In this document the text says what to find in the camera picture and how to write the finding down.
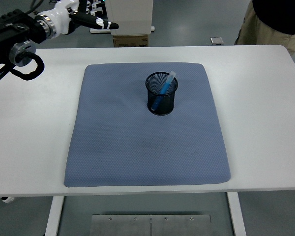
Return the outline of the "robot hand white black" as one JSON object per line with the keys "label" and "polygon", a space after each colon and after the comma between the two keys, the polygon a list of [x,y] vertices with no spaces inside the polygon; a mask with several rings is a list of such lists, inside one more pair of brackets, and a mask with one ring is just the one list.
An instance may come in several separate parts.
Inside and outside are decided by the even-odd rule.
{"label": "robot hand white black", "polygon": [[86,6],[80,7],[86,0],[60,0],[55,7],[47,14],[52,21],[52,31],[54,36],[59,34],[69,34],[70,24],[76,24],[96,30],[116,30],[119,25],[108,20],[103,20],[90,13],[86,13]]}

